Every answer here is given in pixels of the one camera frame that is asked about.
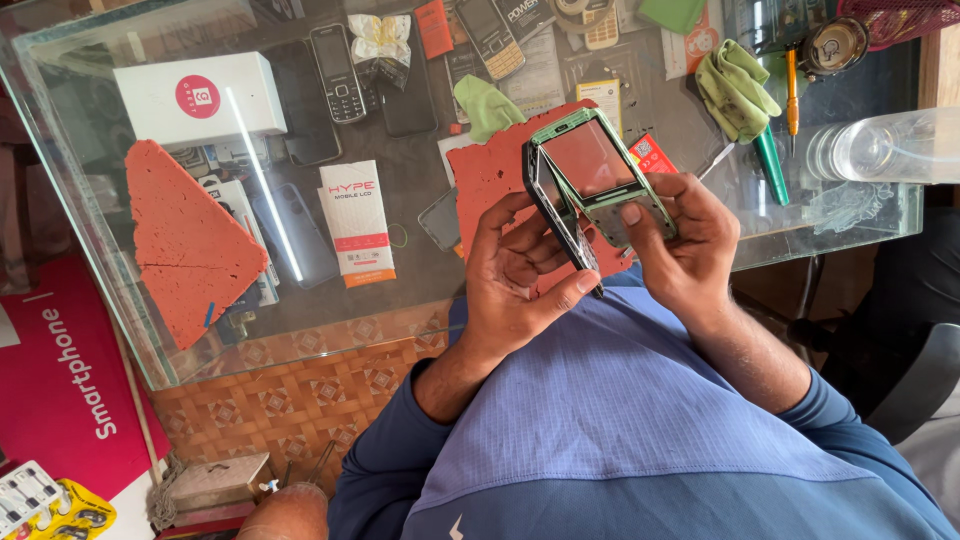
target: long sleeve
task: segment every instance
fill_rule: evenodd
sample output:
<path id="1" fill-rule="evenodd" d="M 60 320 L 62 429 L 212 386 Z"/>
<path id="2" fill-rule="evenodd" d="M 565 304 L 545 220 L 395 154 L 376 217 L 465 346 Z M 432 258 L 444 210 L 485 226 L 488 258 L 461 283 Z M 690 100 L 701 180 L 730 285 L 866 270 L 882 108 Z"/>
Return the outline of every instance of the long sleeve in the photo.
<path id="1" fill-rule="evenodd" d="M 417 362 L 393 398 L 347 452 L 330 502 L 330 538 L 393 540 L 452 426 L 430 420 L 411 382 L 433 361 Z"/>
<path id="2" fill-rule="evenodd" d="M 806 396 L 777 415 L 828 454 L 876 474 L 910 504 L 941 537 L 960 539 L 913 470 L 879 432 L 860 422 L 853 406 L 811 371 Z"/>

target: yellow screwdriver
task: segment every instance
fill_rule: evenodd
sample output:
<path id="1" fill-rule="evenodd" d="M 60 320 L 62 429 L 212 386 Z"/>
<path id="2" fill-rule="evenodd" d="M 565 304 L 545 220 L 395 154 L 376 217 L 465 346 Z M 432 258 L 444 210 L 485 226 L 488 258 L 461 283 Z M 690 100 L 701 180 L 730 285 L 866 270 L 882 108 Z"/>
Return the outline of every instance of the yellow screwdriver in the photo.
<path id="1" fill-rule="evenodd" d="M 797 130 L 800 129 L 800 105 L 797 103 L 797 48 L 786 46 L 786 129 L 790 133 L 790 157 L 797 155 Z"/>

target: hand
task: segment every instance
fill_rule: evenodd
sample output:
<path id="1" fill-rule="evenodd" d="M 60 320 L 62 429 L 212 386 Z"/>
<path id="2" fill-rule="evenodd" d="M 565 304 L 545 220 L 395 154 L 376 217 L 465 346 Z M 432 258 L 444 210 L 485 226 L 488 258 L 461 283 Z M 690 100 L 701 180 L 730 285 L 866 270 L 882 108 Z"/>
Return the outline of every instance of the hand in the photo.
<path id="1" fill-rule="evenodd" d="M 501 237 L 514 214 L 532 204 L 528 194 L 510 193 L 484 212 L 467 261 L 469 319 L 460 341 L 491 370 L 600 282 L 597 272 L 580 270 L 530 300 L 537 278 L 568 261 L 557 238 L 544 235 L 548 226 L 539 212 Z"/>
<path id="2" fill-rule="evenodd" d="M 728 280 L 740 223 L 690 173 L 645 175 L 677 223 L 677 237 L 664 242 L 647 209 L 620 210 L 650 295 L 673 311 L 691 333 L 709 332 L 733 307 Z"/>

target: fingernail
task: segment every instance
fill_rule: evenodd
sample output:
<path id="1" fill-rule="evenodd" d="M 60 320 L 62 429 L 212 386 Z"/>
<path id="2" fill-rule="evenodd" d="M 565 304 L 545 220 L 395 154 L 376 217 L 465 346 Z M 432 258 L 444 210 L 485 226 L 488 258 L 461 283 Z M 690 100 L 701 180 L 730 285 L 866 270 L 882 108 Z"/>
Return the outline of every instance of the fingernail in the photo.
<path id="1" fill-rule="evenodd" d="M 620 209 L 620 217 L 623 218 L 623 222 L 627 224 L 628 227 L 636 225 L 640 221 L 640 207 L 637 205 L 624 205 Z"/>
<path id="2" fill-rule="evenodd" d="M 584 275 L 577 280 L 577 289 L 582 293 L 586 293 L 597 286 L 598 283 L 600 283 L 600 274 L 590 270 L 589 272 L 584 272 Z"/>

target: red mesh basket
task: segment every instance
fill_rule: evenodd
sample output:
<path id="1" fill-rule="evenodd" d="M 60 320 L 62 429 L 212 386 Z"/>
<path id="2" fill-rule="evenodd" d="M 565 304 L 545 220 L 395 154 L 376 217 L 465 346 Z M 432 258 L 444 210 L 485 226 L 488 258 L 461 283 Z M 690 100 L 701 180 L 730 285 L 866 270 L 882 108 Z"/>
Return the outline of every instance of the red mesh basket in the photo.
<path id="1" fill-rule="evenodd" d="M 867 25 L 871 51 L 960 23 L 960 5 L 953 0 L 840 0 L 837 14 Z"/>

